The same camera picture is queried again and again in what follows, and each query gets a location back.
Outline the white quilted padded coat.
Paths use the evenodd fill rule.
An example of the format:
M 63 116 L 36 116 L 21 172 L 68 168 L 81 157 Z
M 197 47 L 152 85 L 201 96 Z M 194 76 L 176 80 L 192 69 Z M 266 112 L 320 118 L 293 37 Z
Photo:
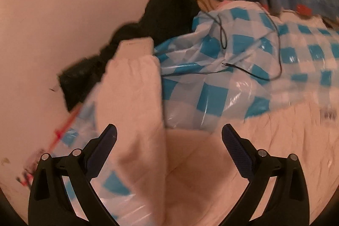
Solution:
M 159 62 L 152 51 L 149 38 L 121 42 L 99 86 L 97 129 L 117 127 L 109 160 L 156 225 L 217 225 L 247 180 L 220 128 L 213 133 L 165 128 Z M 306 101 L 232 126 L 273 156 L 298 156 L 315 220 L 338 187 L 338 107 Z

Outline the black garment by wall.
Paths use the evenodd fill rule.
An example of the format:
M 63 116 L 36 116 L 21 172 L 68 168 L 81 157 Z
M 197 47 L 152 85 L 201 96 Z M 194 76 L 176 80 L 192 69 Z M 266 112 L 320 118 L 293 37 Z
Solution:
M 192 21 L 199 12 L 196 0 L 149 0 L 139 21 L 120 26 L 98 54 L 79 60 L 59 74 L 67 110 L 70 112 L 84 102 L 101 81 L 106 65 L 114 57 L 120 42 L 150 37 L 158 46 L 170 38 L 192 32 Z

